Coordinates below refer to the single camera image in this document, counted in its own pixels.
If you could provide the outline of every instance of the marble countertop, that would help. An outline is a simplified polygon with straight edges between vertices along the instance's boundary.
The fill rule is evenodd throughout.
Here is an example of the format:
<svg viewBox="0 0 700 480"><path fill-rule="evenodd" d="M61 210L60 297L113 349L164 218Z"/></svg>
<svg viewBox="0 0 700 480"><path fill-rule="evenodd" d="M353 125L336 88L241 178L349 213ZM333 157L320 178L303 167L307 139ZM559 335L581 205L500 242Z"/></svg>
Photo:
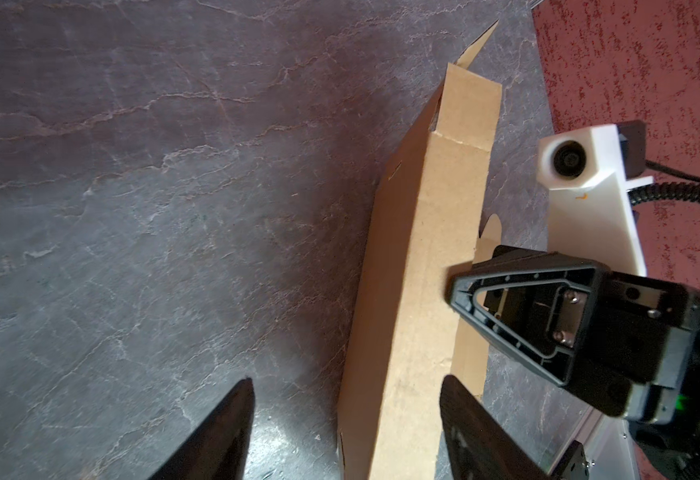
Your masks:
<svg viewBox="0 0 700 480"><path fill-rule="evenodd" d="M528 5L54 1L0 2L0 478L146 478L244 376L247 477L336 478L378 176L497 18L473 67L504 86L483 215L544 247ZM508 409L514 368L492 354L486 400L540 462L558 399Z"/></svg>

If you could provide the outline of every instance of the cardboard box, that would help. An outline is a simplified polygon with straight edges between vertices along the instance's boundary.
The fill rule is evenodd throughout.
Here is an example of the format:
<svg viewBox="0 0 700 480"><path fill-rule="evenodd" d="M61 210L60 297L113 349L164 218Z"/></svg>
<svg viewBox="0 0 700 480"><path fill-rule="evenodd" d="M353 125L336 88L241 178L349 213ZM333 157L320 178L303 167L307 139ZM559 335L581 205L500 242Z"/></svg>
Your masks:
<svg viewBox="0 0 700 480"><path fill-rule="evenodd" d="M456 342L459 316L444 297L476 255L502 87L467 67L495 27L448 66L374 198L337 407L347 480L432 480L455 349L460 378L483 391L486 343L469 327Z"/></svg>

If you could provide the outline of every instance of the red textured wall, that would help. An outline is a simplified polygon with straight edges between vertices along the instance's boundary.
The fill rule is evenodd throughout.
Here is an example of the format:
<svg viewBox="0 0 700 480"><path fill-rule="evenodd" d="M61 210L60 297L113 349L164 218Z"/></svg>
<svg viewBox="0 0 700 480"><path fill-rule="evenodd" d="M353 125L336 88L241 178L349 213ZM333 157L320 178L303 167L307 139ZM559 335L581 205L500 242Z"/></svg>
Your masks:
<svg viewBox="0 0 700 480"><path fill-rule="evenodd" d="M643 119L650 160L700 175L700 1L545 0L534 23L556 132ZM700 287L700 205L636 209L650 276Z"/></svg>

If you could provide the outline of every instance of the white plastic housing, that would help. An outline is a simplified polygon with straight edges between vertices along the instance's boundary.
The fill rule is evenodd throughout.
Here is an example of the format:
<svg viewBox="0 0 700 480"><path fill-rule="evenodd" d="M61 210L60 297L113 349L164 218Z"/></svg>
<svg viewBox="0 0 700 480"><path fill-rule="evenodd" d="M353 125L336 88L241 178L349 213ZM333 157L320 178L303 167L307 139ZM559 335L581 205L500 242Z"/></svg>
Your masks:
<svg viewBox="0 0 700 480"><path fill-rule="evenodd" d="M585 168L576 178L562 177L553 167L556 150L568 141L585 149ZM537 181L550 189L548 251L646 276L616 125L582 128L540 140Z"/></svg>

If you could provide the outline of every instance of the metal screw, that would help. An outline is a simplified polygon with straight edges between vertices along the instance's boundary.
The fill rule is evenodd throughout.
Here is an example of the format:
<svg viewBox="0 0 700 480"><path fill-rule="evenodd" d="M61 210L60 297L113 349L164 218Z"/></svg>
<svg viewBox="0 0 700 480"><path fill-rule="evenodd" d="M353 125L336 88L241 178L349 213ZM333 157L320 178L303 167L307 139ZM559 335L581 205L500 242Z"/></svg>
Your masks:
<svg viewBox="0 0 700 480"><path fill-rule="evenodd" d="M564 300L568 303L576 303L580 301L580 298L574 290L566 290L564 292Z"/></svg>
<svg viewBox="0 0 700 480"><path fill-rule="evenodd" d="M561 345L572 346L574 344L574 334L563 330L556 330L553 332L553 340Z"/></svg>

